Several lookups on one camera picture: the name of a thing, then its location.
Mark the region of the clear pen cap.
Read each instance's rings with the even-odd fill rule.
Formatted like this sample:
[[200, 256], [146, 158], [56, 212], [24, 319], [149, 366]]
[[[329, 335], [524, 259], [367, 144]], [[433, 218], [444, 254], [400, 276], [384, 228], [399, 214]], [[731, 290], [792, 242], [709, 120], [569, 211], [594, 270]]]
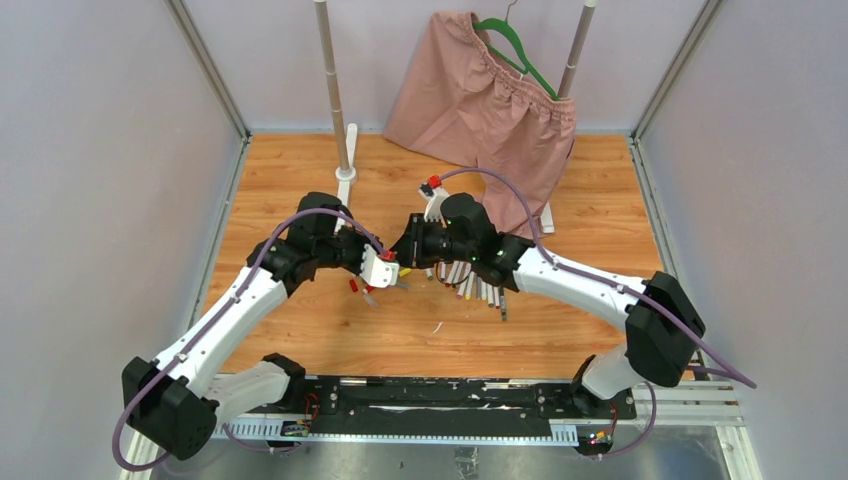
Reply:
[[372, 307], [372, 308], [378, 308], [378, 307], [379, 307], [378, 302], [374, 299], [374, 297], [373, 297], [370, 293], [368, 293], [368, 292], [364, 292], [364, 293], [363, 293], [363, 298], [364, 298], [365, 302], [366, 302], [366, 303], [367, 303], [370, 307]]

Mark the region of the purple cap white marker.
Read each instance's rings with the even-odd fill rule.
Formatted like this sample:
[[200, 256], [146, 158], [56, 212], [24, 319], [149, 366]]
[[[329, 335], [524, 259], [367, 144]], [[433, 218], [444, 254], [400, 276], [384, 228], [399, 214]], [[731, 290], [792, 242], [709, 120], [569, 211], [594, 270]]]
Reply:
[[462, 278], [462, 279], [458, 282], [458, 286], [457, 286], [457, 294], [456, 294], [456, 296], [457, 296], [459, 299], [464, 299], [464, 298], [466, 297], [466, 293], [465, 293], [465, 291], [466, 291], [466, 285], [467, 285], [467, 282], [468, 282], [468, 278], [469, 278], [469, 276], [470, 276], [470, 273], [471, 273], [471, 267], [470, 267], [470, 266], [468, 266], [468, 267], [465, 269], [465, 272], [464, 272], [464, 274], [463, 274], [463, 278]]

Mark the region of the yellow cap white marker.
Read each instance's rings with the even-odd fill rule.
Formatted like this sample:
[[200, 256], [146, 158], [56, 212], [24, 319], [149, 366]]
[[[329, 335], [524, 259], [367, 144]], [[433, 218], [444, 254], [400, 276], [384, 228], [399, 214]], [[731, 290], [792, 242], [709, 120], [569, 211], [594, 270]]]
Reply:
[[475, 274], [471, 272], [465, 282], [464, 299], [470, 300], [475, 286]]

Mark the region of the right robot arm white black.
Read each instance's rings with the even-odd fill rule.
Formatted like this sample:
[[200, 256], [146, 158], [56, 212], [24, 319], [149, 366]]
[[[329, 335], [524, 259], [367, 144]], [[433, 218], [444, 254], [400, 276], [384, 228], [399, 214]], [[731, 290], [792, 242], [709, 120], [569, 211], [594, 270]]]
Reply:
[[466, 193], [446, 197], [439, 208], [437, 220], [410, 215], [391, 248], [401, 266], [467, 262], [485, 283], [558, 300], [624, 333], [623, 344], [590, 356], [573, 377], [577, 413], [596, 417], [612, 397], [644, 381], [668, 388], [680, 383], [705, 326], [675, 277], [621, 276], [550, 254], [536, 241], [497, 231]]

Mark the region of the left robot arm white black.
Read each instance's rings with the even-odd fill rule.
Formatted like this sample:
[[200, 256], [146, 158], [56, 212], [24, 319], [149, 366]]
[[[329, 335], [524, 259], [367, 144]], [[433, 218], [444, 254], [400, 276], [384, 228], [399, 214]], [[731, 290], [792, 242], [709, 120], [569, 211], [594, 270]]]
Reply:
[[[394, 253], [338, 198], [310, 192], [297, 212], [254, 248], [227, 294], [193, 327], [154, 359], [135, 357], [124, 367], [124, 410], [112, 437], [118, 464], [138, 472], [170, 457], [187, 460], [218, 427], [263, 404], [283, 413], [298, 411], [307, 390], [301, 368], [279, 354], [226, 380], [216, 376], [263, 318], [318, 270], [333, 268], [376, 288], [394, 285], [399, 275]], [[120, 447], [126, 426], [162, 449], [162, 457], [147, 466], [129, 462]]]

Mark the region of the white garment rack foot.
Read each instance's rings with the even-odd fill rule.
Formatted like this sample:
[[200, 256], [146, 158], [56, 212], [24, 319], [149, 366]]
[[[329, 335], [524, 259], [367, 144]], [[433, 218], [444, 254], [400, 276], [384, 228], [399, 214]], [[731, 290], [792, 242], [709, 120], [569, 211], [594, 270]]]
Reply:
[[336, 168], [335, 177], [338, 184], [337, 197], [345, 207], [350, 206], [352, 187], [358, 179], [355, 168], [355, 158], [359, 127], [356, 123], [349, 123], [345, 133], [336, 135], [337, 153], [339, 166]]
[[539, 217], [541, 231], [546, 234], [553, 234], [556, 231], [555, 223], [552, 214], [551, 204], [547, 202]]

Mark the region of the white garment rack right foot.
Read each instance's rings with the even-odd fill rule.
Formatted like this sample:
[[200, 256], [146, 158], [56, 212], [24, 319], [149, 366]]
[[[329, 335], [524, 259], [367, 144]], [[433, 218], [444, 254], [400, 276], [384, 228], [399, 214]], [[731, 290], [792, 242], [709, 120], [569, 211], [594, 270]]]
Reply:
[[547, 202], [539, 217], [541, 231], [546, 234], [553, 234], [556, 231], [555, 223], [552, 214], [551, 204]]

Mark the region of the pink shorts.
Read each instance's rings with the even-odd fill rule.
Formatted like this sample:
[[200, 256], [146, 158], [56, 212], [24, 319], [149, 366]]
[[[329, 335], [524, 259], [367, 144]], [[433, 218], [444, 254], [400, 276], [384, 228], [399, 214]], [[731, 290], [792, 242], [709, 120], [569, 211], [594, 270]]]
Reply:
[[494, 56], [472, 12], [433, 13], [383, 136], [461, 167], [485, 168], [481, 202], [497, 230], [524, 238], [576, 145], [575, 102], [552, 99]]

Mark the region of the green clothes hanger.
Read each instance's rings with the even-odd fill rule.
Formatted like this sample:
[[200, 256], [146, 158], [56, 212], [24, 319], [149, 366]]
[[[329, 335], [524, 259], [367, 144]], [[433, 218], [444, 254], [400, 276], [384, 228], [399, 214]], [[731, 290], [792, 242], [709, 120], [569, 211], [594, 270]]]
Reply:
[[495, 32], [496, 34], [501, 35], [514, 51], [516, 61], [514, 61], [507, 54], [504, 54], [499, 51], [491, 43], [487, 43], [487, 47], [495, 55], [497, 55], [507, 64], [513, 67], [522, 77], [532, 77], [539, 84], [539, 86], [547, 93], [549, 97], [551, 97], [555, 101], [558, 101], [559, 95], [530, 61], [525, 52], [524, 45], [518, 33], [509, 23], [511, 9], [516, 4], [517, 1], [511, 1], [506, 7], [506, 12], [502, 18], [490, 17], [483, 20], [473, 21], [472, 27], [475, 31], [478, 32]]

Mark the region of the grey garment rack left pole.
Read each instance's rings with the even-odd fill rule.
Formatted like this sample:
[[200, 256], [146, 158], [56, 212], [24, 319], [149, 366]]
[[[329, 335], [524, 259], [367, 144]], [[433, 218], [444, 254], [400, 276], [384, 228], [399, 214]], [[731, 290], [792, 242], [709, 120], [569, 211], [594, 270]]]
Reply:
[[333, 131], [336, 138], [338, 133], [345, 133], [345, 122], [343, 119], [343, 108], [340, 96], [340, 88], [337, 79], [335, 56], [332, 44], [330, 18], [327, 2], [324, 0], [314, 1], [316, 17], [318, 22], [319, 37], [325, 68]]

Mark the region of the grey garment rack pole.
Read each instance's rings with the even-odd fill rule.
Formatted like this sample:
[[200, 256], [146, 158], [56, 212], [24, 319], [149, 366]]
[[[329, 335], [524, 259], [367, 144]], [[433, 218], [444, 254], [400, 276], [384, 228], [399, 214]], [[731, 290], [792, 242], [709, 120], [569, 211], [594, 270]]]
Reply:
[[335, 56], [332, 44], [330, 18], [327, 2], [324, 0], [314, 1], [316, 17], [318, 22], [319, 37], [325, 68], [333, 131], [336, 138], [338, 133], [345, 133], [345, 122], [343, 119], [343, 108], [340, 96], [340, 88], [337, 79]]
[[592, 19], [597, 8], [598, 0], [585, 0], [582, 6], [572, 45], [564, 67], [557, 95], [567, 97], [576, 76], [576, 70], [588, 36]]

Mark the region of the grey garment rack right pole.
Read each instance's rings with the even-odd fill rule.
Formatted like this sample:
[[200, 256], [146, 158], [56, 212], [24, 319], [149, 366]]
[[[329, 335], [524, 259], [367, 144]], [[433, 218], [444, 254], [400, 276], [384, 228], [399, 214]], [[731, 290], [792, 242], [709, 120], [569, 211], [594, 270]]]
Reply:
[[564, 67], [557, 95], [567, 97], [576, 76], [576, 70], [588, 36], [592, 19], [597, 8], [598, 0], [585, 0], [582, 6], [572, 45]]

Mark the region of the aluminium frame left post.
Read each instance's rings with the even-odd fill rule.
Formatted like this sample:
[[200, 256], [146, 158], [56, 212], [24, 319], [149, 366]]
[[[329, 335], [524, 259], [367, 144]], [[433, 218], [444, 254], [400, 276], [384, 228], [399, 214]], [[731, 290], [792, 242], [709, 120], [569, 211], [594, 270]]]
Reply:
[[244, 117], [236, 104], [235, 98], [226, 84], [211, 51], [209, 50], [200, 29], [198, 28], [188, 5], [183, 0], [164, 0], [177, 28], [183, 35], [188, 48], [192, 52], [202, 73], [209, 83], [217, 101], [224, 110], [225, 116], [243, 143], [251, 136]]

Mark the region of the aluminium frame post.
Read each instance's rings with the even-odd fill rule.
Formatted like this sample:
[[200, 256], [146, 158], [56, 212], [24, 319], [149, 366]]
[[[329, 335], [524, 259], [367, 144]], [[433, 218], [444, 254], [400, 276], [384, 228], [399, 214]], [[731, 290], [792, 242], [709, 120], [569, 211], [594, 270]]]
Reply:
[[651, 129], [690, 57], [701, 43], [716, 14], [724, 4], [724, 0], [705, 0], [702, 2], [695, 19], [646, 104], [636, 126], [631, 131], [631, 139], [634, 142], [640, 141]]
[[235, 98], [226, 84], [211, 51], [209, 50], [200, 29], [198, 28], [188, 5], [183, 0], [164, 0], [177, 28], [183, 35], [188, 48], [192, 52], [202, 73], [209, 83], [217, 101], [224, 110], [225, 116], [243, 143], [251, 136], [244, 117], [236, 104]]

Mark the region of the aluminium frame right post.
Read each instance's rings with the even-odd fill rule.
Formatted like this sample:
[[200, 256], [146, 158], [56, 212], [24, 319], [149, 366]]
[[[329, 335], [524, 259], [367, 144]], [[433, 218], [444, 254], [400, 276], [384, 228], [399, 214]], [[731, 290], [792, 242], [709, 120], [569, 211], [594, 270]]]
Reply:
[[724, 4], [724, 0], [705, 0], [702, 2], [695, 19], [646, 104], [636, 126], [631, 131], [631, 139], [634, 142], [640, 141], [651, 129], [690, 57], [701, 43], [716, 14]]

